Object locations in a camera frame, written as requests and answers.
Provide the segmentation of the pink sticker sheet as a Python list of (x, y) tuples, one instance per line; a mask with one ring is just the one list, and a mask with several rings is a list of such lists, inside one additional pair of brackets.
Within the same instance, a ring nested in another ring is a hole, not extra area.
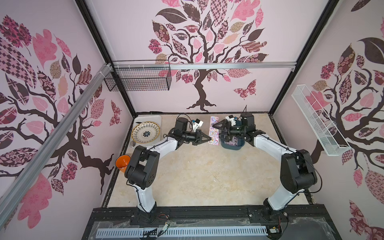
[(220, 143), (219, 130), (213, 127), (213, 125), (217, 124), (218, 122), (219, 122), (219, 117), (215, 117), (215, 116), (210, 117), (209, 137), (211, 138), (211, 140), (209, 141), (209, 144), (214, 146), (218, 146)]

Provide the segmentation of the teal plastic storage box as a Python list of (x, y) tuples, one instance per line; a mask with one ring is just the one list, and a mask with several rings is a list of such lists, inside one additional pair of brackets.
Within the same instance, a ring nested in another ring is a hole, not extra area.
[(240, 150), (245, 145), (245, 139), (242, 136), (243, 129), (244, 128), (241, 125), (241, 121), (237, 120), (237, 123), (235, 126), (231, 126), (230, 124), (227, 129), (219, 130), (219, 132), (230, 130), (231, 134), (235, 136), (233, 143), (225, 143), (223, 140), (220, 139), (222, 147), (228, 150), (234, 150), (234, 151)]

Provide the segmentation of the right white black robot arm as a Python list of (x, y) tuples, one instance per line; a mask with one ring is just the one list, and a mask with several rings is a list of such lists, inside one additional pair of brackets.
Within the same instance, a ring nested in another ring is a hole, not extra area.
[(280, 163), (280, 186), (264, 201), (264, 209), (269, 214), (282, 211), (298, 194), (317, 183), (317, 172), (310, 153), (283, 145), (258, 130), (253, 114), (242, 113), (239, 119), (228, 116), (212, 127), (219, 130), (219, 138), (225, 142), (233, 138), (242, 139)]

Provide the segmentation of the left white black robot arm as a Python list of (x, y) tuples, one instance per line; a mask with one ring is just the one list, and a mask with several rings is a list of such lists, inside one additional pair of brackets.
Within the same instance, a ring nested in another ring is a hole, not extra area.
[(177, 118), (164, 139), (151, 147), (137, 146), (124, 172), (127, 186), (134, 188), (137, 197), (137, 208), (150, 214), (156, 208), (152, 184), (155, 181), (160, 159), (178, 150), (183, 144), (193, 146), (209, 142), (212, 138), (202, 132), (203, 121)]

